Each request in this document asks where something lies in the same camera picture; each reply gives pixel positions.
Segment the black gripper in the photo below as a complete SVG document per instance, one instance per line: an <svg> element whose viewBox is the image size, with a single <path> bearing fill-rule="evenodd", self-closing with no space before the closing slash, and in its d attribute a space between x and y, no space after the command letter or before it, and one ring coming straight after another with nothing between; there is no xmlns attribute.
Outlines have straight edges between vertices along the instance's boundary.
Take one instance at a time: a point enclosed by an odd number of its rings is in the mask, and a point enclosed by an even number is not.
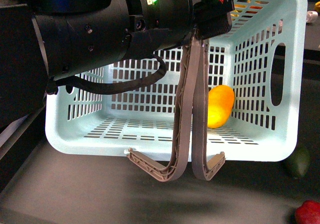
<svg viewBox="0 0 320 224"><path fill-rule="evenodd" d="M192 23L198 40L228 33L232 28L234 0L192 0Z"/></svg>

